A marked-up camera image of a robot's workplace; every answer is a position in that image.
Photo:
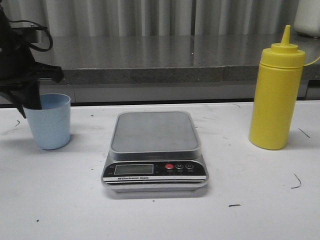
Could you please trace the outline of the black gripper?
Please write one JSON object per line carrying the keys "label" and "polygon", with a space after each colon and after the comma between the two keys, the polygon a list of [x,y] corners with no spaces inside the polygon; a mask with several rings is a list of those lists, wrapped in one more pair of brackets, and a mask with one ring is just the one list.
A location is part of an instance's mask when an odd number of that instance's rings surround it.
{"label": "black gripper", "polygon": [[[24,108],[41,110],[40,83],[41,81],[54,81],[60,83],[64,78],[60,66],[48,65],[36,62],[31,49],[38,52],[46,52],[47,48],[40,48],[36,42],[36,31],[48,32],[48,28],[36,22],[33,26],[12,27],[9,20],[0,8],[0,95],[11,102],[20,114],[26,119]],[[34,81],[22,81],[35,65],[36,79]]]}

